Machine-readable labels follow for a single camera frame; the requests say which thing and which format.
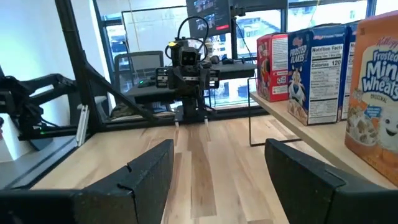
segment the light wood surface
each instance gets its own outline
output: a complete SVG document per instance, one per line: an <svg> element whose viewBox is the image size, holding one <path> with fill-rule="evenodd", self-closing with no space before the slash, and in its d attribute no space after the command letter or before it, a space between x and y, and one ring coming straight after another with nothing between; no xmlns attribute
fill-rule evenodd
<svg viewBox="0 0 398 224"><path fill-rule="evenodd" d="M252 128L255 142L296 138L273 116L253 118ZM34 189L81 189L164 139L174 139L174 172L162 223L288 223L264 147L249 147L248 137L247 118L96 134ZM289 145L325 161L302 141Z"/></svg>
<svg viewBox="0 0 398 224"><path fill-rule="evenodd" d="M396 189L394 184L345 146L346 121L304 126L287 111L288 101L270 103L255 92L250 93L250 97L336 167L388 189Z"/></svg>

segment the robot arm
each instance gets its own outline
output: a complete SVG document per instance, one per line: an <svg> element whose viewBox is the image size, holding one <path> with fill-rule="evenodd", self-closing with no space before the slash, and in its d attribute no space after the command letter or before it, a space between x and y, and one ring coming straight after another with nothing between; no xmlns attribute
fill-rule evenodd
<svg viewBox="0 0 398 224"><path fill-rule="evenodd" d="M50 74L33 80L23 81L23 83L29 86L33 91L45 86L53 86L51 90L31 96L31 103L35 105L42 105L62 95L77 91L76 81L66 78L61 74Z"/></svg>
<svg viewBox="0 0 398 224"><path fill-rule="evenodd" d="M39 88L53 85L53 89L31 96ZM64 94L77 91L75 81L61 74L50 74L28 81L19 81L15 77L0 77L0 113L10 115L22 135L30 136L48 129L42 123L43 103Z"/></svg>

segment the monitor screen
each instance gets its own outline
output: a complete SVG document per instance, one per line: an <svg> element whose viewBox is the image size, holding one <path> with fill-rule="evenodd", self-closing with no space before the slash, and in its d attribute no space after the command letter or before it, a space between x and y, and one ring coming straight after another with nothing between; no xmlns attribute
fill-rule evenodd
<svg viewBox="0 0 398 224"><path fill-rule="evenodd" d="M187 0L188 16L200 16L209 25L208 36L226 34L231 30L231 11L228 0ZM206 24L201 19L189 20L191 37L204 38Z"/></svg>

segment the wooden shelf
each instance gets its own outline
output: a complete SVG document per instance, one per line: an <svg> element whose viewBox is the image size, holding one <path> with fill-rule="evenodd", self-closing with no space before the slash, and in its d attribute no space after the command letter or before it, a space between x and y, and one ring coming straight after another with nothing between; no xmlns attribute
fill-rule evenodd
<svg viewBox="0 0 398 224"><path fill-rule="evenodd" d="M288 101L270 103L256 92L250 97L333 165L388 189L397 187L344 145L346 122L304 126L287 111Z"/></svg>

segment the black metal leg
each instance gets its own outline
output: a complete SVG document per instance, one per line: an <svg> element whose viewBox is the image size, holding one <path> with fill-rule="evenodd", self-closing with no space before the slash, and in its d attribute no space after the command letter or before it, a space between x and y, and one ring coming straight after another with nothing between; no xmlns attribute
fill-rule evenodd
<svg viewBox="0 0 398 224"><path fill-rule="evenodd" d="M209 89L209 107L211 107L211 89Z"/></svg>
<svg viewBox="0 0 398 224"><path fill-rule="evenodd" d="M264 146L266 143L252 143L251 142L251 107L250 107L250 80L255 79L254 78L248 78L248 118L249 118L249 144L251 147L256 147L256 146Z"/></svg>
<svg viewBox="0 0 398 224"><path fill-rule="evenodd" d="M252 143L251 142L251 108L250 108L250 80L255 79L254 78L248 78L248 118L249 118L249 144L250 147L256 147L256 146L265 146L266 142L264 141L263 143ZM295 138L295 139L286 139L286 140L281 140L280 142L282 143L290 143L290 142L296 142L296 141L301 141L300 138Z"/></svg>

